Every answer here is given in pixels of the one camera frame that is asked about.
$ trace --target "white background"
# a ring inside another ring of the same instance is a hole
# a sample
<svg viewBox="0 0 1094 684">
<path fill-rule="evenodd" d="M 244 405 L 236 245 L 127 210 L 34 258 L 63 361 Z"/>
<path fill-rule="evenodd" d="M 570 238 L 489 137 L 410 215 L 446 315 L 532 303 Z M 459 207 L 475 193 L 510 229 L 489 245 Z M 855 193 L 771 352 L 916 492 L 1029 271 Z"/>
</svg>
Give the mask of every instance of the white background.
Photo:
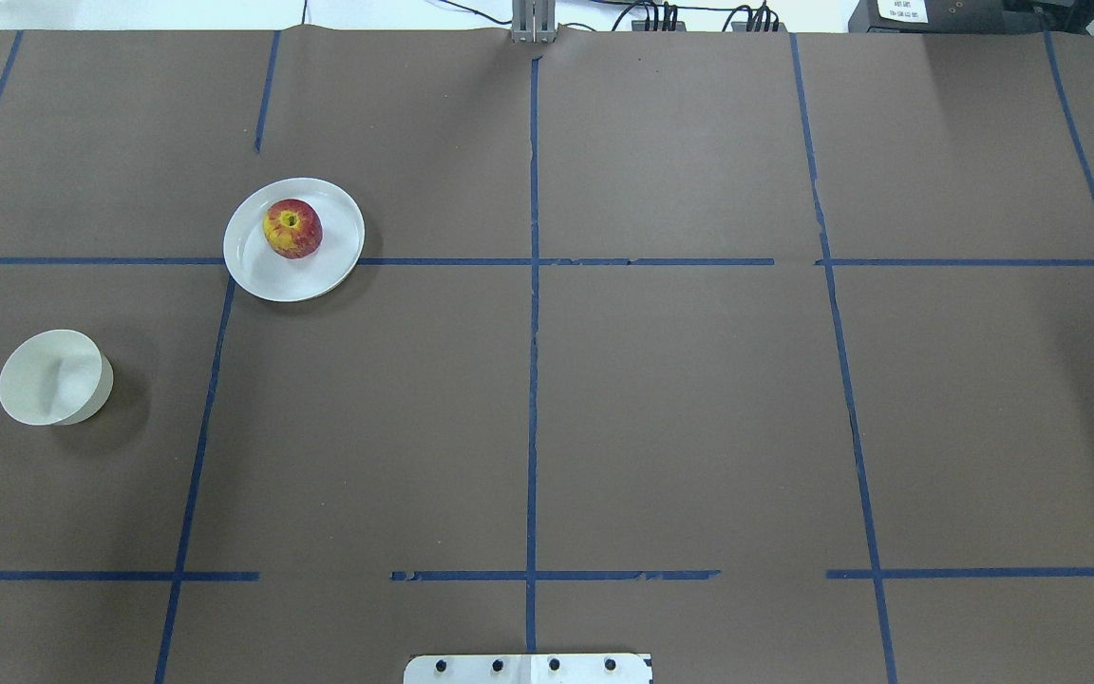
<svg viewBox="0 0 1094 684">
<path fill-rule="evenodd" d="M 458 0 L 500 19 L 509 19 L 511 0 Z M 744 0 L 689 1 L 682 4 L 733 8 Z M 846 33 L 856 0 L 771 0 L 789 31 Z M 589 0 L 557 0 L 559 23 L 583 22 L 608 31 L 620 8 Z M 0 27 L 47 30 L 277 30 L 295 25 L 303 0 L 0 0 Z M 632 16 L 642 18 L 641 10 Z M 720 31 L 726 12 L 682 10 L 688 31 Z M 485 19 L 435 0 L 310 0 L 307 22 L 330 27 L 452 30 L 491 25 Z M 624 20 L 620 31 L 629 30 Z M 1091 25 L 1094 34 L 1094 23 Z"/>
</svg>

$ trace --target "table surface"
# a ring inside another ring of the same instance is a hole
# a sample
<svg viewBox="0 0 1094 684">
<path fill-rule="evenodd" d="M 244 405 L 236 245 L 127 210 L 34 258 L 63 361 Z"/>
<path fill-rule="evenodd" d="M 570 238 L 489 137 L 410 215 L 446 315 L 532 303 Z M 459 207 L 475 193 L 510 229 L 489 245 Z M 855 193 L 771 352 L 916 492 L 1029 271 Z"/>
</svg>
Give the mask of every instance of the table surface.
<svg viewBox="0 0 1094 684">
<path fill-rule="evenodd" d="M 221 234 L 338 183 L 274 304 Z M 1094 39 L 0 33 L 0 681 L 1094 681 Z"/>
</svg>

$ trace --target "white plate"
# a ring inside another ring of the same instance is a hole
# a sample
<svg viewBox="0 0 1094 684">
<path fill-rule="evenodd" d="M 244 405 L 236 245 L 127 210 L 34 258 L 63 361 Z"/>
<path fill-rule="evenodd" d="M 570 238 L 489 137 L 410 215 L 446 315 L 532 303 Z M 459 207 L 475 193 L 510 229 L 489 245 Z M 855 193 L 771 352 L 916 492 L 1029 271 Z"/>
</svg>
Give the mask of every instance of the white plate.
<svg viewBox="0 0 1094 684">
<path fill-rule="evenodd" d="M 301 199 L 321 217 L 323 242 L 310 256 L 287 259 L 264 239 L 264 213 L 281 199 Z M 244 199 L 226 223 L 222 255 L 243 290 L 270 302 L 301 302 L 334 289 L 356 267 L 365 240 L 361 209 L 346 190 L 317 177 L 287 177 Z"/>
</svg>

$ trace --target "sticker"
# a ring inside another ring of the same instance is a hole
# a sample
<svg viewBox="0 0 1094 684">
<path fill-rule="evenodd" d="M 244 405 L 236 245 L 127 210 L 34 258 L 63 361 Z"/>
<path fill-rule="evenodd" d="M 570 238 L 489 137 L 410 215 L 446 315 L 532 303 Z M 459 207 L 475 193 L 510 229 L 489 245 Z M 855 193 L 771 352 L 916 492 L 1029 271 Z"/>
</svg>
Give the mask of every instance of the sticker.
<svg viewBox="0 0 1094 684">
<path fill-rule="evenodd" d="M 926 23 L 924 0 L 876 0 L 876 11 L 895 22 Z"/>
</svg>

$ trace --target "red and yellow apple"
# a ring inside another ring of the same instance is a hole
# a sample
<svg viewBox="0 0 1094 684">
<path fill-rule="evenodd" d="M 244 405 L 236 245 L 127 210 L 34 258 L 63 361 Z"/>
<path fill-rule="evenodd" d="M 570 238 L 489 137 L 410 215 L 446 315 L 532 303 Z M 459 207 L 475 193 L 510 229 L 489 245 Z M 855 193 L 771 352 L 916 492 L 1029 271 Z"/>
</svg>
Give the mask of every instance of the red and yellow apple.
<svg viewBox="0 0 1094 684">
<path fill-rule="evenodd" d="M 323 227 L 318 213 L 301 199 L 282 199 L 264 215 L 264 239 L 287 259 L 300 259 L 318 250 Z"/>
</svg>

